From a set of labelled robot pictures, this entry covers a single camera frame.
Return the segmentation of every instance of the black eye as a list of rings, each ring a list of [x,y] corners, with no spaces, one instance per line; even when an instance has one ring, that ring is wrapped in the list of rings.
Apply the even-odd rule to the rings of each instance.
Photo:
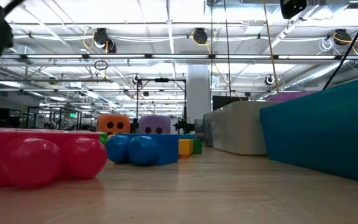
[[[113,122],[107,123],[107,128],[113,128],[113,127],[114,127],[114,123],[113,123]]]
[[[121,122],[117,124],[118,129],[122,129],[123,127],[124,127],[124,124],[122,124]]]

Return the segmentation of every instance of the pillar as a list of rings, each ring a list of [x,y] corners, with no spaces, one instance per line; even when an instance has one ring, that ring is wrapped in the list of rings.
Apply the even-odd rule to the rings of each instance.
[[[208,65],[188,65],[187,68],[187,117],[203,119],[211,112],[211,74]]]

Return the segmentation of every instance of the ceiling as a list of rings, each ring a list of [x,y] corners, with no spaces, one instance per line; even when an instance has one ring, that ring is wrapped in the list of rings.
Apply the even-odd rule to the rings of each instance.
[[[4,6],[8,0],[0,0]],[[28,0],[25,7],[18,7],[6,17],[10,23],[16,46],[25,47],[32,54],[104,54],[94,44],[92,35],[97,28],[107,28],[108,35],[117,46],[117,54],[209,54],[206,46],[195,44],[191,33],[195,28],[204,28],[209,39],[210,51],[218,55],[270,55],[267,26],[263,1],[253,0],[253,4],[241,4],[240,1],[227,0],[226,15],[223,1],[216,1],[211,16],[211,6],[205,6],[203,0]],[[291,20],[282,19],[278,1],[267,1],[268,24],[272,40],[273,55],[344,55],[349,45],[330,45],[336,29],[346,29],[352,37],[358,31],[358,9],[341,8],[330,12],[326,8],[311,10],[303,19],[295,16]],[[7,78],[17,76],[35,80],[56,77],[57,79],[77,80],[83,89],[112,89],[116,92],[95,91],[105,100],[108,106],[91,105],[98,111],[116,110],[120,113],[132,114],[135,108],[134,92],[119,92],[134,88],[132,78],[138,74],[141,78],[178,78],[185,79],[187,65],[197,63],[195,60],[151,60],[151,59],[111,59],[109,68],[97,72],[93,67],[95,60],[79,59],[32,59],[32,64],[18,62],[13,59],[0,58],[1,75]],[[219,77],[219,85],[213,90],[227,90],[224,77],[229,73],[227,60],[210,60],[200,63],[210,66],[214,76]],[[275,71],[279,85],[299,78],[307,71],[334,62],[325,60],[277,60]],[[98,73],[98,79],[104,76],[110,82],[90,80]],[[264,79],[273,74],[273,66],[269,60],[232,60],[230,76],[232,89],[236,90],[269,90]],[[39,88],[64,89],[76,86],[74,82],[59,82],[49,85],[47,82],[30,83]],[[141,98],[143,113],[181,114],[183,92],[181,83],[150,82],[144,90],[173,90],[173,92],[150,92]],[[0,88],[15,86],[3,85]],[[297,90],[310,90],[315,86],[298,86]],[[37,92],[42,96],[55,93]],[[213,92],[224,95],[227,92]],[[91,96],[80,96],[78,92],[59,94],[68,97],[67,101],[82,103],[89,107],[90,103],[103,103]],[[49,98],[51,103],[64,103]]]

